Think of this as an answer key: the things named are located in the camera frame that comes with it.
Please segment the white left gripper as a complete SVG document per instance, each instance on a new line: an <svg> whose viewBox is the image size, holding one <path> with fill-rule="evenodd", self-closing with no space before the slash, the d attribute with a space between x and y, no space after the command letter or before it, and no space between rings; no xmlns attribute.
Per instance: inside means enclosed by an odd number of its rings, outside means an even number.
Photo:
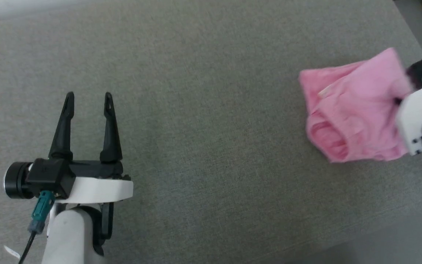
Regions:
<svg viewBox="0 0 422 264"><path fill-rule="evenodd" d="M72 161L70 149L71 121L75 112L75 95L68 92L49 151L49 159ZM57 203L65 204L102 204L118 202L133 196L134 183L128 175L123 174L122 146L119 137L113 97L110 92L104 96L104 130L103 149L100 161L74 161L70 169L76 175L69 197L57 198Z"/></svg>

